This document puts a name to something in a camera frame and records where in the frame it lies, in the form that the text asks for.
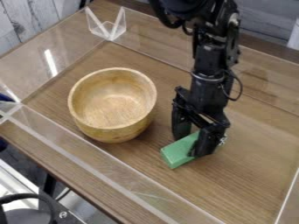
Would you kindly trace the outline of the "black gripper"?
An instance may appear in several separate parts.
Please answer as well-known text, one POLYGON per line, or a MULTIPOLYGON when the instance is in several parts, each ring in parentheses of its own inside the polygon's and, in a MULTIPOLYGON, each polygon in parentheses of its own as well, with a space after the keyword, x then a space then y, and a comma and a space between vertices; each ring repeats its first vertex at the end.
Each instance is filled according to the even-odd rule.
POLYGON ((176 96, 172 100, 172 136, 180 140, 191 134, 192 124, 200 131, 191 147, 191 156, 204 157, 213 153, 229 119, 224 114, 233 84, 233 73, 220 71, 212 76, 191 73, 191 88, 175 88, 176 96))

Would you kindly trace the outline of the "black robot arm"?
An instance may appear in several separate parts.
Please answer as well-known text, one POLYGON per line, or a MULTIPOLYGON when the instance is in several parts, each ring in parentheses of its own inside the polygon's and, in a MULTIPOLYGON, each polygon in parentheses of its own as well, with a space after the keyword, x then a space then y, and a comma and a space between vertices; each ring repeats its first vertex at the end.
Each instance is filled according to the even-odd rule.
POLYGON ((239 80, 239 6, 233 0, 148 0, 161 24, 191 36, 191 86, 177 87, 172 99, 172 135, 181 139, 200 129, 187 155, 209 155, 229 127, 224 114, 239 80))

